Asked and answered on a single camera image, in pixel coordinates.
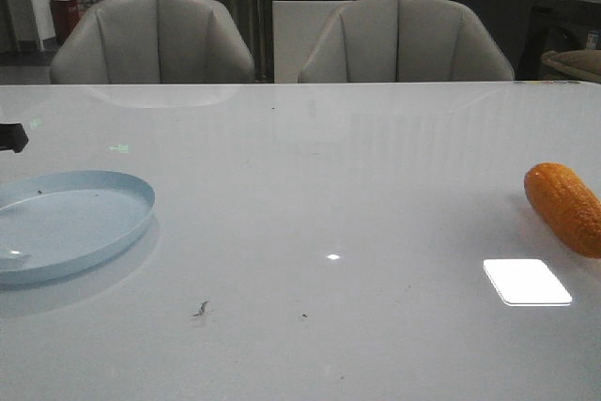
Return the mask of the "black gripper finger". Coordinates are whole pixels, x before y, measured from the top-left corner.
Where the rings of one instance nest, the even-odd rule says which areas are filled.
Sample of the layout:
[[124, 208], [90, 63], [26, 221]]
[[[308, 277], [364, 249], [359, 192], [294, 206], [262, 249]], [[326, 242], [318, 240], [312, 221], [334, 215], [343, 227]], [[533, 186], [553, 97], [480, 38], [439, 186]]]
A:
[[0, 150], [21, 153], [28, 144], [28, 136], [21, 123], [0, 125]]

